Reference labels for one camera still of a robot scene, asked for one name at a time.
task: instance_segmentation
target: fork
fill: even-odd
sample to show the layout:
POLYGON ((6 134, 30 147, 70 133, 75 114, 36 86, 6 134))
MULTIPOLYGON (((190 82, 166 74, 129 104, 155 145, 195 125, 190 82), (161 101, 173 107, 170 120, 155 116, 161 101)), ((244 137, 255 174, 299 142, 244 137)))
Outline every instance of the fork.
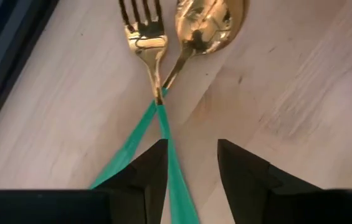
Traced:
MULTIPOLYGON (((137 56, 145 63, 148 74, 150 76, 151 87, 155 98, 156 107, 153 108, 158 112, 159 123, 162 132, 162 138, 168 139, 168 160, 169 160, 169 194, 172 223, 199 223, 196 210, 192 198, 189 194, 188 188, 184 181, 183 173, 178 161, 178 156, 174 147, 174 142, 171 137, 170 127, 167 119, 166 109, 163 104, 163 92, 159 77, 159 65, 161 59, 168 46, 168 38, 164 33, 164 26, 162 20, 162 12, 159 0, 152 0, 155 2, 155 14, 152 14, 148 6, 148 0, 142 0, 145 12, 145 20, 142 21, 136 0, 131 0, 135 22, 131 23, 126 11, 125 0, 119 0, 121 15, 125 26, 125 33, 128 40, 128 45, 137 56)), ((110 162, 91 188, 101 184, 112 175, 116 174, 127 164, 125 161, 130 161, 135 153, 144 129, 136 129, 131 137, 127 140, 124 147, 131 149, 119 150, 114 158, 114 163, 110 162)))

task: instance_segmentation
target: wood grain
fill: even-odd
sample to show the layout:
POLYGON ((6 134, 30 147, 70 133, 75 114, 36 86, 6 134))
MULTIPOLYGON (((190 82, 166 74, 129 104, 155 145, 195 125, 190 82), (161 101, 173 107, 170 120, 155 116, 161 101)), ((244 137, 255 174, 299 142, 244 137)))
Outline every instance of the wood grain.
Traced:
MULTIPOLYGON (((162 7, 167 74, 179 46, 174 3, 162 7)), ((151 98, 117 2, 61 0, 0 113, 0 188, 86 188, 151 98)), ((218 138, 319 187, 352 187, 352 0, 251 1, 236 40, 192 59, 166 105, 203 223, 233 223, 218 138)), ((154 121, 138 154, 159 137, 154 121)))

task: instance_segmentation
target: spoon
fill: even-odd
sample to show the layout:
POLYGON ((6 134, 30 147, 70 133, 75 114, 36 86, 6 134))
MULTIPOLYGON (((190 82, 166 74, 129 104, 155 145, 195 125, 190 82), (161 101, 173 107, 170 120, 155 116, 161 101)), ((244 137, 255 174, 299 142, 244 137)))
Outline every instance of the spoon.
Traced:
MULTIPOLYGON (((246 9, 247 0, 178 0, 176 31, 181 44, 181 54, 164 81, 163 96, 167 94, 189 58, 216 52, 235 39, 245 19, 246 9)), ((91 188, 101 184, 130 163, 155 113, 156 105, 153 101, 122 148, 113 156, 91 188)), ((172 170, 176 172, 169 175, 169 188, 177 191, 176 194, 172 194, 174 191, 170 192, 172 223, 198 223, 175 150, 169 150, 169 173, 172 170)))
POLYGON ((178 0, 176 32, 181 54, 163 88, 170 88, 191 57, 229 45, 245 21, 248 4, 248 0, 178 0))

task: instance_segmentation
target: dark window frame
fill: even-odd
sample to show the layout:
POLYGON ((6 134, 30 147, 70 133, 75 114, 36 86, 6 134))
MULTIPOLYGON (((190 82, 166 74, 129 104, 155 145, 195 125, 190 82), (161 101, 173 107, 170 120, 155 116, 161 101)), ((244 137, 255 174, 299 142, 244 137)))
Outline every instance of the dark window frame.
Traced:
POLYGON ((59 0, 0 0, 0 109, 59 0))

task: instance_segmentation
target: gold cutlery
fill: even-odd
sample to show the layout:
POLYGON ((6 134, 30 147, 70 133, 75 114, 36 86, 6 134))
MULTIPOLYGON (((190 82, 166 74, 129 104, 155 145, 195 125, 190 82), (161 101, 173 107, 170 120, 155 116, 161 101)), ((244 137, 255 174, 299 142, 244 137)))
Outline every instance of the gold cutlery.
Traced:
MULTIPOLYGON (((216 52, 229 45, 229 43, 235 39, 245 20, 247 7, 247 0, 178 0, 176 31, 181 44, 181 54, 171 73, 164 81, 162 86, 163 96, 167 94, 168 89, 189 58, 216 52)), ((123 13, 123 10, 122 15, 123 20, 125 20, 125 11, 123 13)), ((130 28, 126 26, 126 33, 128 34, 128 32, 130 32, 130 28)), ((136 49, 135 42, 139 39, 140 35, 141 33, 134 34, 134 38, 131 40, 129 38, 129 44, 134 44, 131 45, 132 49, 136 49)), ((167 38, 163 33, 156 35, 154 40, 157 49, 146 51, 146 54, 149 52, 150 55, 157 55, 161 58, 167 46, 167 38)), ((136 148, 156 113, 157 104, 160 105, 163 102, 157 70, 150 69, 150 66, 151 68, 154 67, 153 64, 158 66, 159 62, 155 61, 155 63, 153 63, 152 60, 143 60, 150 71, 155 101, 150 104, 150 107, 130 134, 123 147, 113 156, 110 163, 100 173, 91 188, 101 184, 130 163, 136 148)), ((162 109, 158 111, 159 120, 167 120, 166 113, 163 113, 163 111, 162 109)), ((162 130, 169 130, 168 123, 161 122, 161 124, 164 124, 164 127, 161 127, 162 130)), ((165 138, 169 139, 169 187, 170 189, 177 190, 170 190, 172 223, 199 223, 194 205, 181 173, 177 154, 174 150, 173 140, 170 138, 169 132, 165 134, 165 138)))
POLYGON ((136 0, 131 0, 135 22, 130 22, 126 12, 125 0, 119 0, 121 16, 125 24, 125 33, 128 45, 145 63, 150 75, 152 91, 156 105, 163 104, 159 65, 168 46, 168 37, 164 33, 162 12, 159 0, 155 2, 155 13, 151 13, 148 0, 142 0, 144 5, 145 20, 141 20, 136 0))

